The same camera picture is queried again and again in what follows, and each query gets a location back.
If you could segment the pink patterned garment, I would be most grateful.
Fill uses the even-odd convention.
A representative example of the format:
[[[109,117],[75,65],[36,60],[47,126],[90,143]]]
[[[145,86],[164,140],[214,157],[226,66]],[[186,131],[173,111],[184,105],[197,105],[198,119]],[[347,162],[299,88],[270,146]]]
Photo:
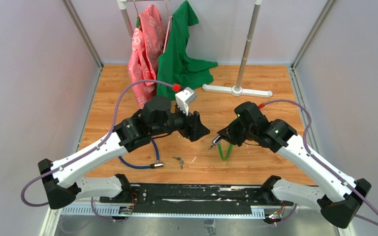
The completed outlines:
[[[160,12],[153,4],[139,14],[139,25],[134,29],[131,46],[132,52],[127,66],[130,81],[141,83],[132,87],[140,109],[151,100],[157,85],[158,58],[163,53],[166,27]]]

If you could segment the right circuit board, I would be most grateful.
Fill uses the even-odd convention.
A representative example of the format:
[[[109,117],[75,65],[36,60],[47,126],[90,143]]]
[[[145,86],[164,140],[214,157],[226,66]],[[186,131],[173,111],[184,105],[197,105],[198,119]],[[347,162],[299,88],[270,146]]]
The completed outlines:
[[[277,222],[280,222],[283,218],[285,208],[286,208],[286,204],[285,202],[282,202],[281,208],[269,214],[266,217],[265,222],[268,224],[276,224]]]

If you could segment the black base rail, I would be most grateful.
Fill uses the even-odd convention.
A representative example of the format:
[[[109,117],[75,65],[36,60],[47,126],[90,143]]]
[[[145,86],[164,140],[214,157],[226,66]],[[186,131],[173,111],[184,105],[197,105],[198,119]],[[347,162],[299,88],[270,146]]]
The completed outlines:
[[[265,219],[282,205],[259,185],[164,183],[135,183],[128,197],[99,197],[95,203],[111,205],[119,214],[120,207],[131,205],[132,193],[138,195],[132,215],[144,217]]]

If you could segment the blue cable lock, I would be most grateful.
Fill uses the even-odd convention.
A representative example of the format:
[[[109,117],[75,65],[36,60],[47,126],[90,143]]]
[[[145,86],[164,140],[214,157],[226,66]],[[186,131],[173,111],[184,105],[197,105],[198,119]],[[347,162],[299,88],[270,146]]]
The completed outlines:
[[[130,168],[137,170],[157,169],[164,166],[160,160],[160,152],[154,140],[151,140],[152,148],[144,147],[142,151],[128,157],[119,156],[119,161]]]

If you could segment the circuit board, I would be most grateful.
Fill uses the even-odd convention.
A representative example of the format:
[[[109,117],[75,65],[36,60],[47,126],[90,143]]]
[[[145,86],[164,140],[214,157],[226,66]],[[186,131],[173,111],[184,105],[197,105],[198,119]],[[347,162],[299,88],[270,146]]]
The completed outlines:
[[[286,204],[285,202],[282,202],[281,208],[269,214],[266,217],[265,222],[268,224],[276,224],[277,222],[280,222],[283,218],[285,208],[286,208]]]
[[[138,204],[138,195],[137,193],[132,193],[131,194],[131,205],[130,206],[125,206],[125,207],[120,207],[119,213],[120,214],[127,214],[127,215],[132,215],[136,205]]]

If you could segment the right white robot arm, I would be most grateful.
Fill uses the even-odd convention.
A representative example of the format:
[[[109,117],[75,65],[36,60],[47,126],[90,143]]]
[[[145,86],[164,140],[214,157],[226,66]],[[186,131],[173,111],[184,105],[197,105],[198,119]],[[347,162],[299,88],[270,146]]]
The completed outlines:
[[[288,201],[316,210],[332,225],[345,229],[363,204],[371,184],[343,173],[303,141],[303,137],[281,119],[269,121],[262,105],[244,102],[234,110],[236,119],[218,131],[214,140],[241,146],[254,141],[301,169],[317,186],[289,182],[270,176],[261,186],[261,198],[267,205]]]

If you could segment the left circuit board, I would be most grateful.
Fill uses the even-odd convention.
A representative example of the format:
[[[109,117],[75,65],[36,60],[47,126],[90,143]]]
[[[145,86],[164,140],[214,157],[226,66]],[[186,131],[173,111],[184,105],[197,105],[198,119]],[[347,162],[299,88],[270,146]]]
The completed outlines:
[[[136,205],[138,204],[138,195],[137,193],[132,193],[131,194],[131,205],[130,206],[125,206],[125,207],[120,207],[119,213],[120,214],[127,214],[127,215],[132,215]]]

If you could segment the green t-shirt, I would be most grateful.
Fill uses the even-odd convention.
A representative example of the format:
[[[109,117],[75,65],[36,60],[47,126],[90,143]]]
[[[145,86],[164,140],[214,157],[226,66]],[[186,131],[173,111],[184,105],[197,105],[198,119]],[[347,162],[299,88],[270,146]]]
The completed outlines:
[[[187,55],[189,28],[198,23],[199,19],[187,0],[173,13],[166,49],[158,58],[158,81],[191,89],[214,81],[210,69],[217,67],[217,62]]]

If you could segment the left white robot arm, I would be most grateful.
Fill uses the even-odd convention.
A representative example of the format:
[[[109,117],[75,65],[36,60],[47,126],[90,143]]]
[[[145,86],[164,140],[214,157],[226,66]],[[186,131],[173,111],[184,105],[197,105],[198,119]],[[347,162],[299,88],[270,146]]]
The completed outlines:
[[[175,131],[195,142],[210,130],[202,124],[197,111],[184,112],[178,106],[171,112],[171,100],[155,96],[144,107],[114,126],[113,130],[82,150],[57,161],[38,163],[42,183],[51,209],[63,208],[77,199],[110,197],[126,203],[132,187],[124,174],[107,178],[86,178],[85,174],[119,156],[149,144],[153,136]]]

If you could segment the white clothes rack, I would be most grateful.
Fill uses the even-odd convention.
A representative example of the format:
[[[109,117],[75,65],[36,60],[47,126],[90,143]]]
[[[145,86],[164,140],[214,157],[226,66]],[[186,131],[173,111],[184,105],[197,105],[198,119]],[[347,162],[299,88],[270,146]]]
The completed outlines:
[[[131,26],[131,21],[127,12],[127,2],[137,2],[137,1],[145,1],[145,0],[117,0],[118,7],[122,13],[124,22],[126,24],[126,28],[128,31],[128,34],[130,37],[133,35],[133,27]],[[240,68],[237,76],[237,80],[234,86],[232,87],[225,87],[225,86],[214,86],[214,85],[203,85],[202,88],[204,91],[208,92],[217,92],[217,93],[227,93],[231,94],[233,96],[241,96],[241,95],[246,95],[246,96],[255,96],[255,97],[264,97],[268,98],[273,95],[272,91],[270,90],[256,90],[256,89],[247,89],[247,88],[242,88],[242,80],[244,77],[244,72],[247,68],[247,60],[249,56],[249,52],[251,49],[251,44],[252,44],[252,38],[255,30],[255,26],[257,23],[259,11],[262,5],[262,0],[255,0],[254,1],[254,8],[253,8],[253,13],[251,17],[251,22],[249,26],[249,31],[247,34],[246,38],[246,43],[245,43],[245,48],[243,51],[243,56],[241,59],[240,63]]]

